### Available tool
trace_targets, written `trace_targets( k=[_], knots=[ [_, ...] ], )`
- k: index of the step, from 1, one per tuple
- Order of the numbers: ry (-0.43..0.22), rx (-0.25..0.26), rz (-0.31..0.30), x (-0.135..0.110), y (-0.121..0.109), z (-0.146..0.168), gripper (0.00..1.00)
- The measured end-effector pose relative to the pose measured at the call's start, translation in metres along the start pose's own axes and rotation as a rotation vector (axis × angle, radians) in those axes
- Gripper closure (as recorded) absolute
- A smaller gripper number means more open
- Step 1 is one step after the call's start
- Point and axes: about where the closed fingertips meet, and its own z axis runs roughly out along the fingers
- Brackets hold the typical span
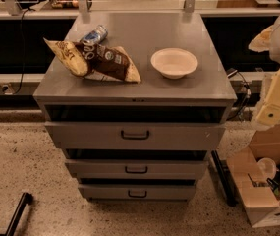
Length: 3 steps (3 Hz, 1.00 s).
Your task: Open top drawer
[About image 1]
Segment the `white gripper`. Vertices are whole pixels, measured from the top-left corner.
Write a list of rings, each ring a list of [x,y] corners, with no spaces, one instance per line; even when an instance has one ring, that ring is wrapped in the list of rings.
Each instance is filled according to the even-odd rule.
[[[248,49],[254,52],[268,51],[272,32],[273,26],[264,29],[250,42]],[[269,127],[280,121],[280,69],[272,76],[265,102],[257,106],[254,120],[259,125]]]

